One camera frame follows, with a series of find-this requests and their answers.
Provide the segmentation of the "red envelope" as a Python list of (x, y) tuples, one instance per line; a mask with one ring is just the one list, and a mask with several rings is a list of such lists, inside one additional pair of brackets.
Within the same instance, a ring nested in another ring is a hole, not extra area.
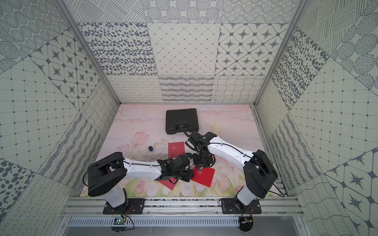
[(174, 183), (171, 183), (170, 180), (167, 180), (167, 181), (159, 181), (159, 183), (161, 183), (162, 185), (164, 185), (168, 189), (173, 190), (176, 186), (177, 181), (174, 182)]
[(191, 181), (195, 183), (199, 183), (206, 187), (211, 187), (213, 178), (215, 174), (215, 169), (207, 167), (203, 169), (198, 169), (197, 167), (194, 168), (194, 177)]
[(177, 156), (185, 153), (184, 142), (176, 142), (168, 144), (168, 158), (176, 158)]

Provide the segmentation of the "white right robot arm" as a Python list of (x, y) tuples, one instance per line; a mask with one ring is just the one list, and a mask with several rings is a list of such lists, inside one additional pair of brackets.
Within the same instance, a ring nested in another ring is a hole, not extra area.
[(275, 184), (278, 173), (264, 151), (239, 148), (212, 132), (201, 135), (194, 131), (185, 135), (190, 142), (189, 148), (197, 152), (200, 160), (214, 161), (214, 157), (218, 156), (243, 171), (246, 184), (235, 196), (237, 207), (246, 208), (257, 198), (265, 198)]

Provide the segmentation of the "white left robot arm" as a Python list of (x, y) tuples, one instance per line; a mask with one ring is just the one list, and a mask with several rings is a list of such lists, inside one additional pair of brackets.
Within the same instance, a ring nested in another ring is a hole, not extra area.
[(127, 194), (119, 186), (122, 180), (170, 181), (174, 178), (177, 181), (190, 182), (194, 177), (192, 159), (191, 153), (183, 153), (176, 158), (144, 162), (124, 158), (121, 152), (115, 152), (88, 167), (88, 196), (100, 196), (113, 208), (117, 208), (127, 202)]

